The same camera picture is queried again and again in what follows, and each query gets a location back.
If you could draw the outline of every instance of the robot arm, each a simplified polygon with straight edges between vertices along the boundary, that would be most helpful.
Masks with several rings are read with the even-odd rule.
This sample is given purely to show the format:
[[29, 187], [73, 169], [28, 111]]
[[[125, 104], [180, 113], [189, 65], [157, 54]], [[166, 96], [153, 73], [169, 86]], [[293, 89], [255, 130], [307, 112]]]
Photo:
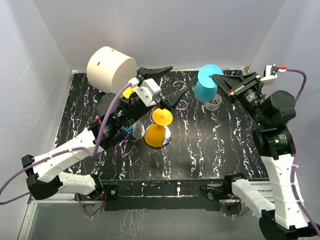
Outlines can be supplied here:
[[296, 100], [282, 90], [267, 99], [261, 92], [265, 83], [271, 84], [277, 78], [277, 72], [285, 71], [286, 67], [267, 65], [263, 78], [256, 72], [244, 76], [212, 76], [227, 98], [232, 103], [237, 99], [258, 125], [253, 131], [253, 140], [268, 172], [274, 204], [259, 194], [241, 173], [225, 176], [223, 194], [242, 199], [259, 219], [262, 234], [268, 240], [317, 235], [300, 207], [303, 199], [297, 176], [294, 175], [293, 184], [299, 200], [290, 180], [296, 149], [286, 124], [296, 116]]
[[[132, 87], [138, 86], [135, 90], [136, 92], [132, 93], [129, 99], [117, 99], [105, 126], [102, 126], [102, 122], [111, 101], [115, 97], [114, 93], [107, 93], [102, 97], [96, 107], [99, 118], [78, 136], [43, 155], [36, 157], [31, 155], [24, 156], [22, 158], [24, 168], [49, 157], [49, 160], [26, 171], [28, 175], [27, 186], [33, 197], [36, 200], [42, 200], [60, 192], [79, 193], [89, 196], [91, 199], [98, 199], [104, 191], [98, 176], [63, 172], [68, 167], [90, 156], [89, 152], [85, 150], [72, 151], [71, 149], [84, 147], [93, 152], [99, 131], [103, 128], [103, 135], [97, 149], [98, 153], [102, 152], [122, 141], [128, 134], [123, 127], [132, 126], [154, 106], [162, 109], [167, 108], [170, 111], [175, 109], [187, 88], [178, 91], [174, 96], [164, 97], [163, 99], [160, 95], [161, 89], [157, 83], [160, 77], [171, 69], [172, 67], [159, 69], [139, 68], [137, 77], [129, 81]], [[66, 153], [55, 156], [61, 151]]]

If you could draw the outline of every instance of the white wall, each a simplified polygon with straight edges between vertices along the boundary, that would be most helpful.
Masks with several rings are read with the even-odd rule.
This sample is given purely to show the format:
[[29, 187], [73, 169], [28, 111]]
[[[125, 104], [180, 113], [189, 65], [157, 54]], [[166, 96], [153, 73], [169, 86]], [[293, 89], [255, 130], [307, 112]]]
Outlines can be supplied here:
[[[250, 70], [263, 74], [266, 64], [297, 68], [306, 72], [307, 83], [296, 105], [296, 117], [289, 129], [299, 152], [299, 180], [305, 205], [314, 220], [320, 222], [320, 1], [287, 0], [263, 42]], [[286, 90], [297, 95], [302, 83], [298, 73], [282, 73], [268, 95]]]
[[284, 0], [33, 0], [72, 70], [110, 46], [138, 66], [250, 65]]
[[[32, 0], [0, 1], [0, 185], [21, 157], [49, 151], [68, 96], [71, 70]], [[26, 175], [3, 192], [28, 191]], [[28, 197], [0, 206], [0, 239], [15, 240]]]

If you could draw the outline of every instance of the clear plastic cup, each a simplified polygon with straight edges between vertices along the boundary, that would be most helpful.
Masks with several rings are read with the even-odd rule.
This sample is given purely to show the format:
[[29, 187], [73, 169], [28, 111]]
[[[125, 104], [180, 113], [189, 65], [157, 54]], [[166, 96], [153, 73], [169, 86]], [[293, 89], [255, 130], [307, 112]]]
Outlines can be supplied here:
[[141, 138], [144, 137], [144, 135], [145, 135], [145, 127], [144, 127], [144, 124], [142, 123], [142, 121], [140, 119], [133, 124], [132, 135], [136, 139], [141, 139]]
[[222, 103], [222, 97], [219, 94], [216, 94], [214, 99], [211, 102], [204, 102], [203, 106], [209, 111], [216, 111], [219, 109]]

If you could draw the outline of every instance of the small blue object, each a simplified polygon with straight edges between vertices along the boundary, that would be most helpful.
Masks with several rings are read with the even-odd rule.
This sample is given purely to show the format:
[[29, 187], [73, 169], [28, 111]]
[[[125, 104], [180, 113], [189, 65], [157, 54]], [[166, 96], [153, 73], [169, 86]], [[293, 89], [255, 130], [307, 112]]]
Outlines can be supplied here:
[[195, 97], [201, 102], [212, 101], [218, 90], [218, 85], [212, 79], [212, 75], [223, 75], [221, 68], [217, 65], [209, 64], [203, 66], [198, 73], [198, 82], [194, 88]]
[[131, 125], [130, 127], [122, 126], [122, 128], [123, 128], [123, 130], [124, 130], [125, 132], [129, 132], [133, 127], [134, 127], [134, 125]]

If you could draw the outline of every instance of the black table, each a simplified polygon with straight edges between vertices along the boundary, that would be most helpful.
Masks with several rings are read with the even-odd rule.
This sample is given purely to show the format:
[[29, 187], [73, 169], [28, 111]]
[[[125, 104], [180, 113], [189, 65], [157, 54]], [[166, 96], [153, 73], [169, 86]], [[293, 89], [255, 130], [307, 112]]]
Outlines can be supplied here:
[[[242, 75], [241, 70], [225, 70], [225, 75]], [[217, 111], [209, 111], [194, 95], [197, 71], [171, 71], [161, 80], [164, 96], [187, 85], [189, 90], [173, 112], [169, 145], [154, 149], [130, 133], [124, 141], [86, 158], [65, 171], [98, 174], [102, 180], [222, 179], [241, 172], [248, 178], [267, 178], [253, 143], [255, 124], [244, 108], [229, 103], [224, 95]], [[84, 73], [72, 78], [55, 146], [83, 131], [97, 116], [95, 107], [102, 97]], [[141, 120], [151, 124], [149, 112]]]

